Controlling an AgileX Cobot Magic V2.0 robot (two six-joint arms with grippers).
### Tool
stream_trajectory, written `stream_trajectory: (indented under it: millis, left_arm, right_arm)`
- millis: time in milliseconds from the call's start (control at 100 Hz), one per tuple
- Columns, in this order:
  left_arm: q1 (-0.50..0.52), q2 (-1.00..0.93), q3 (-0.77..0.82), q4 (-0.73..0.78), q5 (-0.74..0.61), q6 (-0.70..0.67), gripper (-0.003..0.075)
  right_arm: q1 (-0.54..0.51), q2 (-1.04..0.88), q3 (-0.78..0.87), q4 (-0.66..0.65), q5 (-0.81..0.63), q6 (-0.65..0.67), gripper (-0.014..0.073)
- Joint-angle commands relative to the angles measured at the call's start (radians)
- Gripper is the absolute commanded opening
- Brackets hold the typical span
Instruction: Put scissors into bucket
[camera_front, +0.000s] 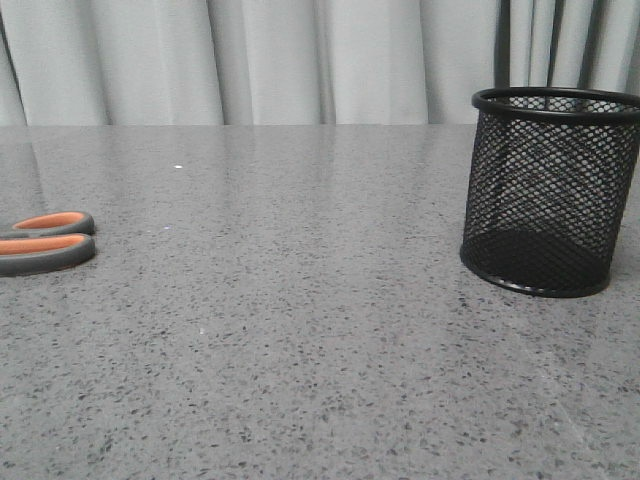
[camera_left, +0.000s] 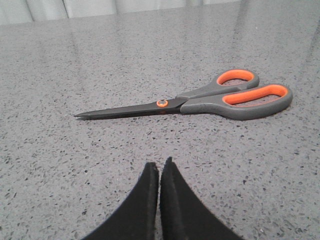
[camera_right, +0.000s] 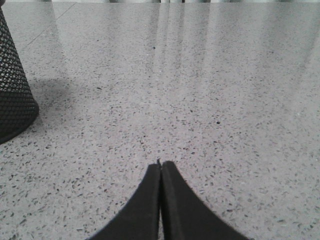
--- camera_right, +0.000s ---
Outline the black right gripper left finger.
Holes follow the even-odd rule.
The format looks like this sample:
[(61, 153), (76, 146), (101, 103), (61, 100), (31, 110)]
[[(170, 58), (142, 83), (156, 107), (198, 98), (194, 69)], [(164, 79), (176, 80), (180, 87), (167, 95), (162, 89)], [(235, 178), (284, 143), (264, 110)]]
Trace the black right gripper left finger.
[(138, 188), (92, 240), (156, 240), (159, 230), (161, 167), (150, 164)]

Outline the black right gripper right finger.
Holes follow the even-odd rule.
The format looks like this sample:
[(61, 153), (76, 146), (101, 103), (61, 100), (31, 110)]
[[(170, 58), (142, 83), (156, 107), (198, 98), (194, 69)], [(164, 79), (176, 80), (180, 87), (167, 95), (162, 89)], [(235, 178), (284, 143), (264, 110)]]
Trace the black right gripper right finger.
[(161, 213), (166, 240), (247, 239), (197, 197), (172, 161), (162, 164)]

